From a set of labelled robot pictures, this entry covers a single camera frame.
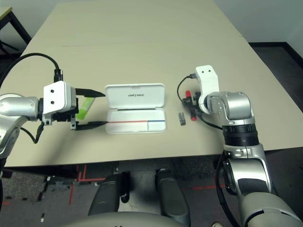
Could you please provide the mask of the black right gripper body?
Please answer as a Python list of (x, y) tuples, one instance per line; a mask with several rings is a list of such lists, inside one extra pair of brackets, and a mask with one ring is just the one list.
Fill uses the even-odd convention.
[(196, 116), (201, 116), (201, 109), (199, 106), (199, 98), (201, 96), (200, 92), (195, 92), (195, 95), (192, 96), (192, 113)]

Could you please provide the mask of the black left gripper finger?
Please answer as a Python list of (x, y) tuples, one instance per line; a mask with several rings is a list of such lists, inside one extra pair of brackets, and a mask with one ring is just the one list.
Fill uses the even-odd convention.
[(105, 97), (106, 95), (91, 89), (76, 88), (76, 95), (84, 97)]
[(78, 124), (77, 122), (77, 130), (83, 131), (83, 130), (91, 130), (97, 127), (100, 127), (102, 125), (107, 124), (107, 121), (95, 121), (95, 122), (88, 122), (87, 124)]

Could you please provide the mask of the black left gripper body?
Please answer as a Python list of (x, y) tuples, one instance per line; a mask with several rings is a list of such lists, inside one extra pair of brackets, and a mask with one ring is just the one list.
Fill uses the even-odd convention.
[(65, 112), (55, 112), (55, 113), (47, 113), (42, 114), (42, 122), (45, 126), (52, 125), (52, 122), (69, 122), (71, 124), (71, 130), (77, 129), (77, 121), (75, 119), (75, 115), (79, 112), (79, 105), (76, 104), (75, 107), (72, 107), (70, 110)]

